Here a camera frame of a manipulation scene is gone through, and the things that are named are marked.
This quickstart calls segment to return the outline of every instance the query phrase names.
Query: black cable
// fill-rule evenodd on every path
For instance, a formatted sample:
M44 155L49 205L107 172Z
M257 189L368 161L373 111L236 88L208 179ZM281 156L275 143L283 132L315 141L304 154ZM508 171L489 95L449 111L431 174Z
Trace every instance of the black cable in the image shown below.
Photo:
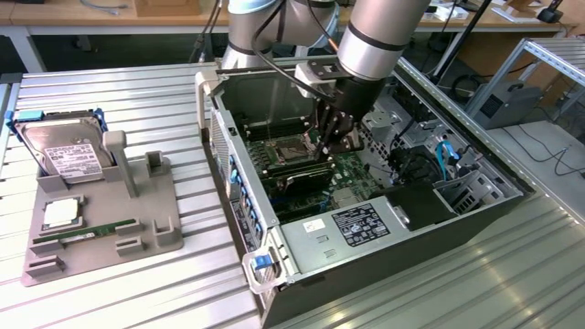
M509 71L507 74L512 74L516 73L521 70L524 70L525 68L528 68L531 65L533 65L535 62L529 62L527 65L521 66L520 68ZM464 74L460 75L455 80L453 83L451 84L451 95L453 96L453 98L456 99L456 101L464 103L467 101L469 101L471 97L469 96L461 96L457 93L457 89L459 89L459 85L460 83L463 83L463 81L471 81L475 83L476 87L475 89L477 89L481 86L481 81L477 79L480 77L487 78L487 77L493 77L496 74L488 74L488 75L480 75L480 74Z
M557 160L557 164L555 165L555 174L557 176L565 176L565 175L569 175L569 174L577 173L577 172L581 173L581 170L585 170L585 168L573 169L572 167L568 166L572 170L565 172L565 173L559 173L559 170L557 170L559 164L563 163L567 166L567 163L561 161L561 159L564 158L565 153L567 153L567 149L564 150L564 153L560 155L559 160Z
M505 127L503 128L503 130L505 131L505 133L509 135L509 137L512 137L512 139L513 139L513 141L516 142L516 144L524 149L524 152L527 152L527 154L528 154L528 156L531 157L531 159L533 160L533 161L536 161L536 162L547 162L547 161L549 161L551 159L556 159L556 156L559 155L559 154L561 154L561 153L564 153L565 152L565 150L561 150L561 151L559 151L559 153L557 154L555 154L555 155L551 155L547 159L543 159L543 160L540 160L540 159L536 159L536 157L532 155L532 153L527 150L527 148L524 147L524 145L520 143L520 141L516 139L516 137L513 137L513 135L511 134L511 132L505 129Z
M547 144L543 143L543 141L540 141L539 139L536 139L536 138L535 138L535 137L533 137L533 136L532 136L532 135L524 130L524 128L523 128L521 125L519 125L519 128L523 130L523 132L525 133L525 135L527 135L528 137L531 137L535 141L537 141L537 142L544 146L547 152L548 152L549 155L551 155L551 157L548 157L547 159L543 159L543 160L536 159L536 157L532 156L531 152L527 150L527 148L524 147L524 145L523 145L523 144L519 142L519 140L512 136L511 132L509 132L505 128L503 128L503 130L505 131L505 133L512 137L513 141L517 143L517 145L520 145L520 147L524 149L524 152L527 152L528 156L531 157L531 159L532 159L533 161L536 161L536 162L545 162L545 161L549 161L549 160L553 159L553 158L557 159L557 164L555 165L555 174L556 174L557 176L565 176L565 175L569 175L571 173L581 172L583 170L585 170L585 167L584 167L584 168L580 168L580 169L576 169L576 168L571 167L571 166L563 161L563 157L564 157L564 155L565 155L565 153L567 153L567 151L568 151L567 148L563 149L563 150L560 150L556 154L553 154L553 153L551 152L551 149L547 147ZM557 168L559 168L559 164L560 164L560 163L563 163L563 164L567 166L567 168L569 168L572 171L568 172L568 173L559 173Z
M213 4L213 8L211 9L208 22L205 23L203 31L201 31L200 35L197 36L195 43L193 43L193 51L191 52L189 61L188 61L189 63L193 62L195 57L196 57L196 53L200 50L203 42L205 41L205 32L208 31L208 28L209 28L211 22L213 21L213 18L216 16L216 10L219 7L220 7L220 0L216 0L216 3Z
M375 169L377 169L377 170L385 172L385 173L393 173L392 171L388 171L388 170L380 168L379 166L375 166L373 164L369 164L369 163L368 163L368 166L369 166L371 168L375 168Z
M284 0L281 0L280 4L276 6L275 12L269 15L268 19L264 21L263 25L257 28L257 31L255 32L255 35L252 37L252 50L257 57L261 58L264 63L267 63L271 68L277 71L288 80L291 80L300 88L303 88L309 93L315 94L316 97L323 98L325 101L335 103L336 99L333 96L327 95L317 89L315 89L312 86L305 84L301 80L299 80L295 76L292 76L279 65L276 65L272 60L263 54L260 49L257 48L257 37L263 33L264 29L267 28L268 24L271 24L272 20L275 19L276 15L281 11L284 5Z
M211 38L212 35L213 35L213 28L216 27L217 19L220 18L220 13L221 13L221 7L217 8L217 11L216 11L216 17L213 18L213 22L211 23L209 33L208 33L208 37L209 37L209 38ZM205 42L205 37L204 37L203 40L204 40L204 43L203 43L201 53L205 53L205 48L207 48L207 46L208 46L208 43ZM211 55L213 56L213 57L212 57L212 60L213 60L213 58L215 58L215 55L213 55L213 49L209 49L209 53L211 53Z
M311 16L313 17L315 23L317 24L317 26L319 26L319 28L320 28L320 30L323 32L323 35L325 36L325 38L328 38L328 42L329 42L331 47L337 52L339 46L337 46L336 42L333 41L333 38L331 37L327 29L323 27L321 22L319 21L317 16L315 15L313 5L311 5L311 0L307 0L307 6L309 8L309 13L311 13Z
M456 10L456 6L457 6L457 5L456 5L456 2L453 2L453 6L452 6L452 8L451 8L449 17L448 17L447 20L445 20L445 24L443 25L441 32L439 32L439 38L441 38L443 33L445 32L447 26L449 25L451 16L453 15L453 11ZM429 53L427 54L427 58L424 59L421 69L419 70L419 71L421 71L421 72L424 72L424 67L427 66L427 62L429 61L431 54L432 54L432 52L429 52Z
M392 151L392 147L395 146L395 143L400 140L400 137L403 137L403 135L407 133L407 131L411 129L412 125L415 125L415 117L411 118L411 121L407 123L407 126L404 127L403 131L400 133L397 133L392 139L391 142L391 151Z
M421 158L427 163L429 163L435 173L437 174L437 176L439 177L443 176L441 168L439 167L439 163L436 163L433 159L429 159L429 157L423 155L423 154L416 154L415 157L416 158Z

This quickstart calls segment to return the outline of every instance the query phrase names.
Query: power cord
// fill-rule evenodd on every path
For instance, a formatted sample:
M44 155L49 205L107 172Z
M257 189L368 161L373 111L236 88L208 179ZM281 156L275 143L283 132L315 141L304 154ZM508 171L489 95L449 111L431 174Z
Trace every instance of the power cord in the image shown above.
M545 161L549 161L551 159L557 159L557 164L555 165L555 174L556 174L557 176L565 176L565 175L569 175L571 173L581 172L583 170L585 170L585 168L576 169L576 168L571 167L571 166L563 161L563 157L564 157L567 151L569 151L569 148L568 148L568 147L565 147L565 148L564 148L563 150L560 150L556 154L553 154L553 153L551 152L551 149L549 149L549 147L547 146L547 144L543 143L543 141L540 141L535 136L532 136L532 135L524 130L524 128L523 128L521 125L519 125L519 128L523 130L523 132L525 133L525 135L527 135L528 137L531 137L535 141L537 141L537 142L544 146L547 152L548 152L549 155L551 155L547 159L543 159L543 160L541 160L541 159L536 159L536 157L532 155L532 153L527 150L527 148L524 147L524 145L520 143L520 141L516 139L516 137L513 137L513 135L511 134L511 132L509 132L509 131L505 129L505 127L504 127L503 130L504 130L505 133L509 135L509 137L512 137L513 141L515 141L516 144L523 148L524 152L528 154L528 156L531 157L531 159L532 159L533 161L536 161L536 162L545 162ZM563 163L563 164L571 169L569 172L567 172L567 173L559 173L559 164L560 164L560 163Z
M307 0L307 6L308 6L308 8L309 8L311 16L313 17L315 23L317 24L317 26L319 26L319 28L320 28L320 30L321 30L321 32L323 32L323 35L325 36L325 38L328 38L328 42L329 42L331 47L332 47L333 50L337 52L337 50L339 50L339 46L337 46L337 44L336 44L336 41L335 41L333 38L331 37L331 35L329 35L327 29L323 27L321 22L320 22L319 19L317 19L317 16L315 15L313 5L311 4L311 0Z
M93 3L89 2L89 0L80 0L80 2L85 7L89 7L96 10L101 10L103 12L107 12L116 16L120 14L120 12L116 9L128 8L128 5L95 5Z
M277 71L288 80L291 80L300 88L303 88L305 91L312 93L316 97L324 99L325 101L335 103L336 98L331 95L327 95L324 92L305 84L301 80L299 80L293 75L291 75L275 62L263 54L260 49L257 48L257 37L263 33L264 29L267 28L268 24L271 24L272 20L275 19L276 15L283 9L283 5L285 4L284 0L281 0L280 4L276 6L275 12L268 16L264 23L257 28L257 31L255 35L252 36L252 50L255 52L255 55L261 58L264 63L275 70Z
M457 4L456 4L456 1L455 1L455 2L453 2L453 6L452 6L452 8L451 8L451 12L449 12L449 17L448 17L447 20L445 20L445 24L443 25L441 32L439 32L439 37L443 36L443 33L445 32L447 26L449 25L451 17L452 17L452 15L453 15L453 11L456 10L456 6L457 6ZM432 54L432 51L427 54L427 58L424 59L421 69L419 70L419 71L421 71L421 72L424 72L424 67L427 66L427 62L429 61L431 54Z
M220 13L221 13L221 6L217 8L216 17L213 18L213 22L211 23L209 33L208 33L209 34L209 38L213 36L213 28L216 27L217 18L220 17ZM203 43L201 54L200 54L200 62L205 61L205 49L207 49L207 46L208 46L208 43L204 42Z
M200 35L197 36L197 38L195 40L193 51L191 52L188 63L192 63L195 61L196 53L200 50L200 47L201 47L201 45L205 42L205 32L208 31L208 28L211 26L211 22L213 20L217 21L217 16L220 15L220 10L217 10L217 9L221 10L221 8L220 8L220 0L216 0L216 2L213 4L213 8L211 9L211 14L209 14L208 22L205 23L203 31L201 31Z

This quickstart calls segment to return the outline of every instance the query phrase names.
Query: blue cable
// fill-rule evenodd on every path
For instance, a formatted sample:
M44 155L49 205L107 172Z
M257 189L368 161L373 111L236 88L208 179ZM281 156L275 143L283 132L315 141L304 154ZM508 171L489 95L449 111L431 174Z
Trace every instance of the blue cable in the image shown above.
M456 150L453 149L453 146L451 145L449 141L443 141L437 144L437 147L436 147L437 162L439 162L439 166L441 168L443 178L447 181L447 168L445 168L444 159L443 159L443 146L445 146L447 152L449 153L449 156L452 156L456 160L460 159L460 156L459 156Z

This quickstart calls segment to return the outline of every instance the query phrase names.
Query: hard drive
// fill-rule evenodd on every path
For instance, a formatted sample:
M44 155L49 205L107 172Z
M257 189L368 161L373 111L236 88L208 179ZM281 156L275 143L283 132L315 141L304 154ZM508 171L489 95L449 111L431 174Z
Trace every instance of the hard drive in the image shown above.
M115 165L103 145L101 109L7 112L7 126L31 151L43 175L60 175L69 184L88 182L101 179L103 168Z

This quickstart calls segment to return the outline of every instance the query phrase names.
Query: power supply label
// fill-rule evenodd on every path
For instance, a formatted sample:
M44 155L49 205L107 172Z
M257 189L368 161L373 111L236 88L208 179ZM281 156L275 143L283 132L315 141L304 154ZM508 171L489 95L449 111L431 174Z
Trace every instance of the power supply label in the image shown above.
M345 242L352 247L391 234L372 204L364 204L332 216Z

